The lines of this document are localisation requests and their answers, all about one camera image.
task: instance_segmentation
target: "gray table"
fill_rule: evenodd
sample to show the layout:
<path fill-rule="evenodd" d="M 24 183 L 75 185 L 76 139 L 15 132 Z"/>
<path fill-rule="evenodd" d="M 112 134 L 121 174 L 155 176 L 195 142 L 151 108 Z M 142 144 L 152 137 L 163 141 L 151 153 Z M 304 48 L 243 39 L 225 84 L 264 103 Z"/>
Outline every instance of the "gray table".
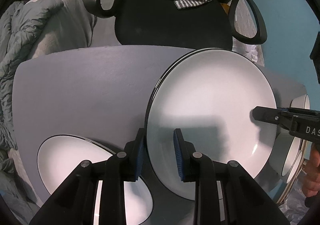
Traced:
<path fill-rule="evenodd" d="M 43 202 L 50 195 L 37 169 L 41 143 L 56 134 L 74 134 L 120 151 L 143 127 L 149 97 L 161 75 L 189 51 L 154 46 L 83 48 L 19 65 L 12 95 L 15 136 L 26 173 Z M 306 93 L 303 85 L 261 70 L 277 106 L 289 107 L 292 99 Z M 145 159 L 142 175 L 154 210 L 144 224 L 192 224 L 193 202 L 165 188 Z M 269 171 L 262 172 L 262 180 L 270 177 Z"/>

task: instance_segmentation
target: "blanket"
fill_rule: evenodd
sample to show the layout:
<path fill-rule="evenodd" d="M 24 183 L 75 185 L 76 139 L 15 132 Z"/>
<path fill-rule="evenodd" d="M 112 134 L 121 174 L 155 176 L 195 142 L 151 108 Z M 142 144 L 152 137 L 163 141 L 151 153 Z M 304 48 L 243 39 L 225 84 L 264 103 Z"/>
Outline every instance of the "blanket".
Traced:
<path fill-rule="evenodd" d="M 17 149 L 12 120 L 12 87 L 17 67 L 26 60 L 32 45 L 40 36 L 62 0 L 38 0 L 24 4 L 14 2 L 0 18 L 0 149 Z M 0 157 L 0 167 L 8 167 Z"/>

